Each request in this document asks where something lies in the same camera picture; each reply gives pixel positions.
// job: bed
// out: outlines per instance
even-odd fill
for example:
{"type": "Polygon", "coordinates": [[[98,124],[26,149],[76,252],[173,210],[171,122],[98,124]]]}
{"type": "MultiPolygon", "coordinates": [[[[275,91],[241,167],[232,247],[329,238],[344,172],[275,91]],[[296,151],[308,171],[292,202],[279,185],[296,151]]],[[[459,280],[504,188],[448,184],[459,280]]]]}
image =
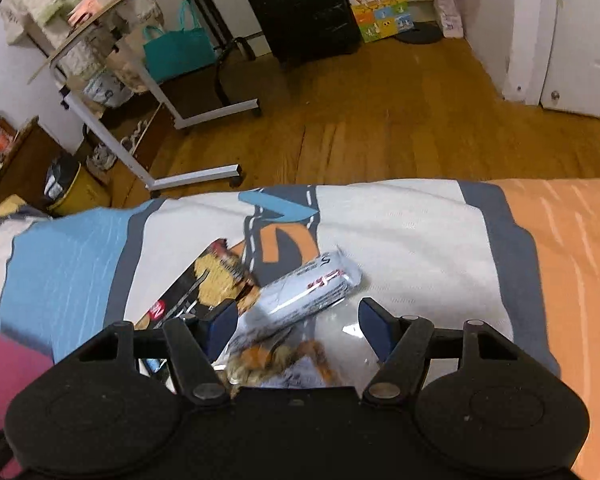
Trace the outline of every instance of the bed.
{"type": "Polygon", "coordinates": [[[0,206],[0,333],[58,361],[141,319],[216,238],[261,285],[335,248],[360,266],[353,296],[304,322],[358,389],[377,370],[342,329],[360,298],[438,327],[490,323],[584,400],[574,470],[600,480],[600,180],[275,186],[56,220],[12,197],[0,206]]]}

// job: floor plank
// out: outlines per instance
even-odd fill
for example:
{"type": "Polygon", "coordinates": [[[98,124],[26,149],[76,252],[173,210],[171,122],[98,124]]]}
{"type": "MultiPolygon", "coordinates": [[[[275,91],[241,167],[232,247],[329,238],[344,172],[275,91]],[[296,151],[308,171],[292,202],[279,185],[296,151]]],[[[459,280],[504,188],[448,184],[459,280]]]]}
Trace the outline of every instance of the floor plank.
{"type": "MultiPolygon", "coordinates": [[[[208,75],[200,77],[170,85],[187,112],[200,111],[204,100],[196,96],[210,91],[202,85],[208,75]]],[[[503,101],[464,40],[387,39],[287,70],[271,56],[239,60],[225,67],[222,81],[234,101],[258,97],[263,116],[245,112],[194,126],[160,150],[158,159],[172,160],[169,174],[239,163],[246,172],[239,189],[600,177],[600,120],[503,101]]],[[[228,183],[220,181],[167,194],[224,190],[228,183]]]]}

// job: suitcase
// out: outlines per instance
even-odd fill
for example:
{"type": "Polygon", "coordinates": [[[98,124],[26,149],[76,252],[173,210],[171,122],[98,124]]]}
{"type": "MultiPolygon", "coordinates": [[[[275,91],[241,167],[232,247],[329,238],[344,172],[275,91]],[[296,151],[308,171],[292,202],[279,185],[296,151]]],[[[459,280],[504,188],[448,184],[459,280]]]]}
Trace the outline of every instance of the suitcase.
{"type": "Polygon", "coordinates": [[[273,55],[305,61],[350,54],[360,30],[349,0],[249,0],[273,55]]]}

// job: white metal table frame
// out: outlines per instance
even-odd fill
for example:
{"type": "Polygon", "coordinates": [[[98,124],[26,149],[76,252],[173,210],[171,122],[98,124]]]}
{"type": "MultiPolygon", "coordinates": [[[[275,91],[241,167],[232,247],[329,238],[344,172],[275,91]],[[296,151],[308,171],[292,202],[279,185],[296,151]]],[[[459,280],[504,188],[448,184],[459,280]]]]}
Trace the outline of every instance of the white metal table frame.
{"type": "MultiPolygon", "coordinates": [[[[91,27],[98,26],[97,22],[93,25],[86,27],[81,33],[74,38],[73,41],[69,42],[59,53],[55,56],[54,60],[49,65],[51,74],[56,80],[56,84],[60,89],[63,102],[66,104],[68,109],[72,110],[78,117],[80,117],[85,124],[91,129],[91,131],[119,158],[122,163],[131,170],[136,177],[144,182],[146,188],[151,192],[157,192],[163,189],[169,189],[171,187],[186,186],[187,184],[195,184],[197,182],[205,182],[207,180],[219,180],[222,178],[236,178],[239,182],[241,179],[241,170],[238,164],[232,164],[230,166],[221,166],[218,168],[209,168],[208,170],[192,171],[190,173],[183,173],[174,176],[168,176],[165,178],[154,178],[145,170],[142,165],[135,160],[135,158],[120,144],[120,142],[114,137],[107,127],[89,110],[89,107],[84,104],[80,99],[80,96],[75,95],[68,86],[66,85],[66,78],[61,75],[58,70],[58,62],[71,50],[79,41],[81,37],[91,29],[91,27]]],[[[117,34],[115,31],[112,32],[115,39],[117,34]]],[[[171,112],[174,117],[174,126],[176,129],[189,128],[194,124],[204,123],[227,115],[237,114],[246,110],[260,110],[260,103],[257,99],[251,99],[236,104],[231,104],[216,110],[204,112],[199,115],[195,115],[189,118],[183,118],[176,107],[171,103],[168,97],[164,94],[160,85],[151,77],[149,72],[144,66],[142,60],[138,59],[133,53],[132,49],[126,44],[124,38],[119,39],[116,43],[119,49],[120,55],[134,67],[142,82],[146,85],[147,89],[154,95],[159,103],[164,104],[165,107],[171,112]]]]}

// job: white door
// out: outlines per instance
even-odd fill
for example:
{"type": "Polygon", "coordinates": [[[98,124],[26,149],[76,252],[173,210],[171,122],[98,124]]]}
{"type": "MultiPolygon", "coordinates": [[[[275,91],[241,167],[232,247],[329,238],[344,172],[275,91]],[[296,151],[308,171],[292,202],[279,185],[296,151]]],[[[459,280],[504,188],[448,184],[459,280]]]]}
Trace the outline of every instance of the white door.
{"type": "Polygon", "coordinates": [[[600,117],[600,0],[558,0],[541,102],[600,117]]]}

